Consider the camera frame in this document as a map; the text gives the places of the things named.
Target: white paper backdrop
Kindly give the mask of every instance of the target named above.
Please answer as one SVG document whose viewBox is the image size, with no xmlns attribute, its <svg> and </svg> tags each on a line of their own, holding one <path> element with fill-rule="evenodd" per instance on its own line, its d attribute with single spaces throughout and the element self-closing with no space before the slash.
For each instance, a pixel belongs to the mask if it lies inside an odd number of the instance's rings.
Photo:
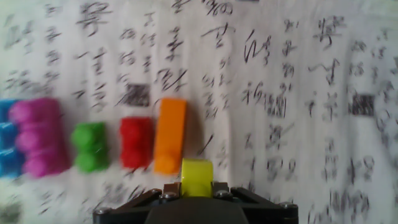
<svg viewBox="0 0 398 224">
<path fill-rule="evenodd" d="M 1 97 L 58 98 L 67 138 L 105 121 L 113 158 L 90 175 L 1 179 L 0 223 L 91 223 L 95 207 L 178 178 L 117 163 L 119 119 L 156 119 L 164 96 L 188 100 L 184 156 L 211 159 L 216 180 L 293 201 L 300 223 L 398 220 L 397 1 L 2 0 L 0 12 Z"/>
</svg>

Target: rectangular orange block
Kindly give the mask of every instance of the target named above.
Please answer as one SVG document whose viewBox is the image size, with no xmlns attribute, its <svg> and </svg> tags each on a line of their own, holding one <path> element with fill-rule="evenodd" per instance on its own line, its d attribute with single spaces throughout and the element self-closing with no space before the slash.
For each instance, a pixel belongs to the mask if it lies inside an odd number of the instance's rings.
<svg viewBox="0 0 398 224">
<path fill-rule="evenodd" d="M 177 174 L 181 167 L 187 101 L 163 98 L 155 137 L 154 172 Z"/>
</svg>

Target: toy block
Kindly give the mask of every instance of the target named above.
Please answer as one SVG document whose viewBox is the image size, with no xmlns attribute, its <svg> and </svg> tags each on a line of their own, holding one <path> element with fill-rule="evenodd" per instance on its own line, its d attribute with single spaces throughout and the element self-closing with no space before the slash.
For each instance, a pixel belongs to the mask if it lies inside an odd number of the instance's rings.
<svg viewBox="0 0 398 224">
<path fill-rule="evenodd" d="M 24 172 L 39 178 L 70 168 L 56 99 L 19 101 L 11 107 L 9 119 L 19 128 L 16 146 L 26 158 Z"/>
<path fill-rule="evenodd" d="M 122 118 L 119 133 L 122 141 L 120 160 L 125 168 L 148 167 L 152 159 L 154 128 L 148 117 Z"/>
<path fill-rule="evenodd" d="M 160 105 L 155 137 L 154 171 L 160 174 L 177 174 L 181 166 L 185 100 L 164 98 Z"/>
<path fill-rule="evenodd" d="M 72 133 L 78 151 L 75 165 L 82 172 L 105 170 L 109 167 L 105 123 L 80 123 Z"/>
<path fill-rule="evenodd" d="M 10 107 L 17 100 L 0 100 L 0 177 L 15 178 L 22 175 L 24 156 L 17 150 L 17 126 L 9 120 Z"/>
<path fill-rule="evenodd" d="M 213 197 L 213 164 L 208 160 L 182 159 L 182 197 Z"/>
</svg>

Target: pink toy block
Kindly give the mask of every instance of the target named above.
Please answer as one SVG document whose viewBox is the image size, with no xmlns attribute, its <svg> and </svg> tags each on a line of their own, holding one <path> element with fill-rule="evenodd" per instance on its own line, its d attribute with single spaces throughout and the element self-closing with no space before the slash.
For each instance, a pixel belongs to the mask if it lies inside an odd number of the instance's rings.
<svg viewBox="0 0 398 224">
<path fill-rule="evenodd" d="M 57 100 L 19 101 L 11 107 L 9 117 L 19 128 L 16 146 L 26 157 L 24 172 L 39 178 L 70 168 Z"/>
</svg>

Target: bolt head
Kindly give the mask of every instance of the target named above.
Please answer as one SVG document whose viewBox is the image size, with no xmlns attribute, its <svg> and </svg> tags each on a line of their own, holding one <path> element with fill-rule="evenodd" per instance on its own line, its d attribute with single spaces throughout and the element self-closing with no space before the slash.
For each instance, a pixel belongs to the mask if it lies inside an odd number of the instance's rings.
<svg viewBox="0 0 398 224">
<path fill-rule="evenodd" d="M 97 208 L 95 210 L 95 213 L 98 215 L 103 215 L 103 214 L 109 213 L 111 210 L 112 210 L 112 208 L 107 208 L 107 207 Z"/>
<path fill-rule="evenodd" d="M 159 190 L 159 189 L 152 189 L 151 192 L 152 192 L 153 194 L 162 193 L 162 190 Z"/>
<path fill-rule="evenodd" d="M 291 203 L 291 202 L 281 202 L 279 203 L 280 206 L 282 206 L 282 208 L 295 208 L 297 207 L 297 205 Z"/>
<path fill-rule="evenodd" d="M 173 199 L 177 198 L 177 194 L 174 192 L 165 192 L 159 196 L 160 199 Z"/>
<path fill-rule="evenodd" d="M 216 197 L 218 198 L 232 197 L 232 194 L 227 190 L 219 190 L 216 192 Z"/>
</svg>

